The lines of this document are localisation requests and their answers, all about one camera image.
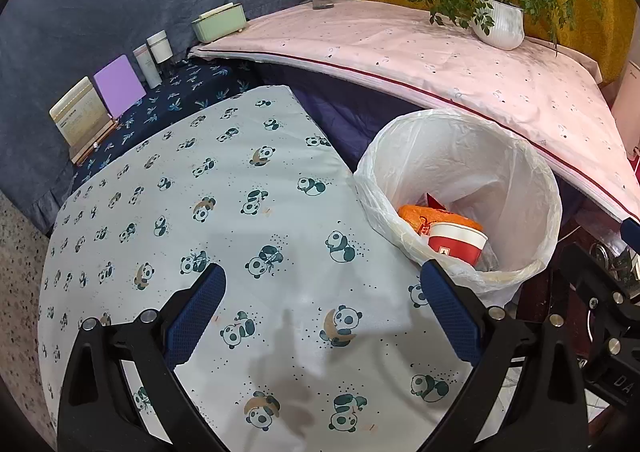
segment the white plastic bag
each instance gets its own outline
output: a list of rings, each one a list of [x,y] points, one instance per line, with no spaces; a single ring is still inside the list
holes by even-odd
[[[391,121],[354,174],[369,224],[422,265],[435,258],[485,305],[504,305],[521,282],[546,268],[558,240],[558,185],[542,156],[482,118],[421,110]],[[480,272],[427,245],[396,213],[429,193],[484,227],[498,268]]]

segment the white flower pot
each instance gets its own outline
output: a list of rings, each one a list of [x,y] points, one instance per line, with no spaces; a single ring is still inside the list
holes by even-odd
[[[471,19],[471,29],[485,44],[504,51],[515,49],[524,40],[522,9],[496,2],[495,0],[487,1],[493,6],[493,9],[485,8],[483,11],[486,11],[486,14],[494,20],[494,26],[489,28],[489,34],[487,35]]]

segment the green box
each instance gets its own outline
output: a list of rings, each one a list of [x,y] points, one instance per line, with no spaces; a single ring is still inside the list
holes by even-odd
[[[204,43],[218,40],[218,38],[246,27],[242,4],[235,4],[220,11],[214,10],[212,14],[204,13],[204,15],[208,16],[191,22],[196,37]]]

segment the blue gripper pad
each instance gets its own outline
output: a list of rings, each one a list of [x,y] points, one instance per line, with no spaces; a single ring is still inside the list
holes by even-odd
[[[482,356],[478,326],[430,261],[422,266],[420,286],[458,358],[475,367]]]
[[[164,362],[170,371],[191,357],[191,353],[220,305],[225,289],[225,272],[220,266],[214,266],[212,272],[204,279],[166,332]]]
[[[620,237],[631,249],[640,253],[640,225],[631,217],[622,221],[620,225]]]

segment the purple card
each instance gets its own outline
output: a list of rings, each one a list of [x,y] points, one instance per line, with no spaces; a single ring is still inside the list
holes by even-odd
[[[120,117],[146,94],[126,54],[96,72],[94,81],[100,90],[104,104],[114,118]]]

